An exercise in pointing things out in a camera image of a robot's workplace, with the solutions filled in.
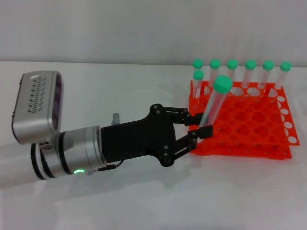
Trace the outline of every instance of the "held test tube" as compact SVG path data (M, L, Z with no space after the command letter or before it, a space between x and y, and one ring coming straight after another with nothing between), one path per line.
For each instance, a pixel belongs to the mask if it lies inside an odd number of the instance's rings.
M231 80L233 80L235 77L236 68L238 67L238 62L234 59L229 60L227 63L227 67L228 67L227 76L230 77Z
M201 94L201 80L203 79L203 71L197 69L193 74L193 98L199 98Z
M245 74L244 74L244 78L242 80L242 84L241 87L243 89L248 88L249 83L250 83L250 79L251 79L251 75L253 74L253 70L256 67L256 62L254 60L248 60L245 64Z
M262 67L263 67L263 74L260 79L260 82L258 83L258 89L261 90L263 90L265 88L265 85L267 84L271 70L274 68L274 63L271 60L266 60L264 61Z
M291 63L288 61L284 61L281 66L280 66L280 72L279 72L279 76L277 78L277 81L275 83L274 88L276 90L280 90L283 86L284 80L286 79L288 72L291 69Z
M233 81L227 76L218 76L214 82L213 92L210 95L200 126L213 125L227 93L230 92Z
M213 87L213 84L215 82L215 79L217 77L217 72L218 72L218 69L221 65L221 62L220 60L218 59L212 59L211 62L210 62L210 78L209 78L209 87Z

